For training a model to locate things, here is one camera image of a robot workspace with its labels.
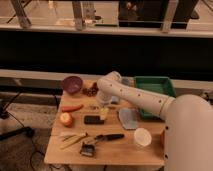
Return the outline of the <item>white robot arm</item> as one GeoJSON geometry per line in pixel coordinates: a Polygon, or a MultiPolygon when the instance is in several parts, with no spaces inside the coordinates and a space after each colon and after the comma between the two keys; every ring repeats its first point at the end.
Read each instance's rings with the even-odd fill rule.
{"type": "Polygon", "coordinates": [[[164,171],[213,171],[213,107],[206,100],[126,86],[116,71],[99,78],[97,85],[100,104],[118,96],[165,121],[164,171]]]}

